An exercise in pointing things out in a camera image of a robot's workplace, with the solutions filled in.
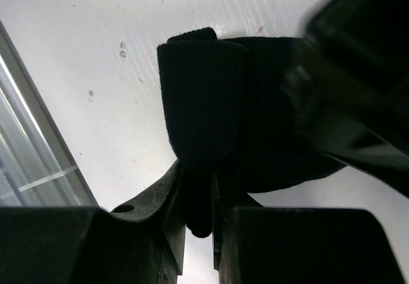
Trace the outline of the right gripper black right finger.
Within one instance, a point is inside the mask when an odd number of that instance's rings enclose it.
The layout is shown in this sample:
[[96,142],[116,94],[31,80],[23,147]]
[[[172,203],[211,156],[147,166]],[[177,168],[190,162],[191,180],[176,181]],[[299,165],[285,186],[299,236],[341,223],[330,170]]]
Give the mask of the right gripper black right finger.
[[236,207],[260,207],[256,200],[238,185],[236,173],[217,170],[212,177],[212,241],[213,267],[219,283],[240,283],[236,242],[231,240],[229,222]]

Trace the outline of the black sock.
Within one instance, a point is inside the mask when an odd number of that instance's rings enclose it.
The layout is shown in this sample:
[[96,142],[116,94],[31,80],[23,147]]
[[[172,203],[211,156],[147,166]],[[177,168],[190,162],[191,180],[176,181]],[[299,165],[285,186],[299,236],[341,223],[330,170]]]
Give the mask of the black sock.
[[212,28],[171,37],[157,47],[169,142],[185,175],[189,230],[212,232],[211,175],[226,168],[230,191],[267,193],[326,178],[343,168],[295,132],[282,82],[292,37],[220,39]]

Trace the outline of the aluminium frame rail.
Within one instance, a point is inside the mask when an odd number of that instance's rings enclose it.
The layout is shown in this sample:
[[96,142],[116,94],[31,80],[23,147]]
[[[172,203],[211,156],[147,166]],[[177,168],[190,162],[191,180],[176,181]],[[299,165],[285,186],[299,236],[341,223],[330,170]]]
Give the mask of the aluminium frame rail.
[[1,28],[1,205],[98,205],[4,27]]

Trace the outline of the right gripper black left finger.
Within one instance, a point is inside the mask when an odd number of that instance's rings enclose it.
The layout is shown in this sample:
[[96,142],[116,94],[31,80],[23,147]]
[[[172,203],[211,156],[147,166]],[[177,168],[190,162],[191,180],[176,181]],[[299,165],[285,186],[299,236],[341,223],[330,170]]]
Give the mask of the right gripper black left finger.
[[183,273],[186,224],[178,161],[163,177],[111,211],[131,224],[126,274],[129,283],[176,283]]

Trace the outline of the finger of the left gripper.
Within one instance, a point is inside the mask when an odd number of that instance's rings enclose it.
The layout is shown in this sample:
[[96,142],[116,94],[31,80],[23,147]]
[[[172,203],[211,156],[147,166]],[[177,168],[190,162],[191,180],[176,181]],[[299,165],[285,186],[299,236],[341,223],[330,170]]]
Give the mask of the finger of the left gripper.
[[326,0],[284,88],[317,151],[408,194],[408,0]]

